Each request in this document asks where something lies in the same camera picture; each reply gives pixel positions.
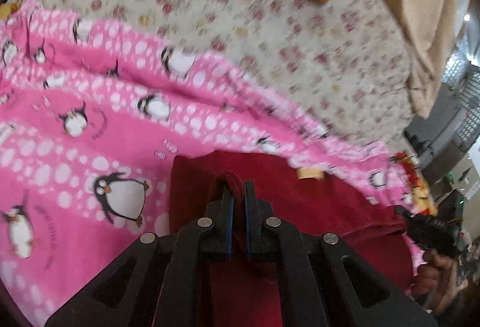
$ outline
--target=pink flower pattern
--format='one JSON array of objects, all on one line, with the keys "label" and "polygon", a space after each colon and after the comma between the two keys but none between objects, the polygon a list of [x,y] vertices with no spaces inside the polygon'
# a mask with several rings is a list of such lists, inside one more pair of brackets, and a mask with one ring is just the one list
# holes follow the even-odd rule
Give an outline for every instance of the pink flower pattern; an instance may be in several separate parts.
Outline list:
[{"label": "pink flower pattern", "polygon": [[288,93],[353,143],[396,149],[412,114],[409,54],[381,0],[40,0],[212,49]]}]

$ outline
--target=red cloth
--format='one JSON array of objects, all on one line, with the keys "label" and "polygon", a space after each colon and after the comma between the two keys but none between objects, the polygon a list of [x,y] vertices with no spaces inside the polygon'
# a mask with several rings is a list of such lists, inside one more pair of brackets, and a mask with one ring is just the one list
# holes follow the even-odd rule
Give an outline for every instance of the red cloth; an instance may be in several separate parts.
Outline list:
[{"label": "red cloth", "polygon": [[[393,207],[371,205],[354,187],[325,174],[325,179],[297,179],[285,159],[258,153],[215,151],[199,158],[177,156],[170,186],[171,232],[201,217],[208,202],[221,199],[228,184],[235,199],[234,237],[243,249],[243,182],[253,180],[258,199],[272,204],[274,214],[301,232],[342,236],[374,268],[404,290],[413,277],[409,249],[401,235],[404,221]],[[210,268],[216,326],[282,326],[275,281],[234,252],[229,264]]]}]

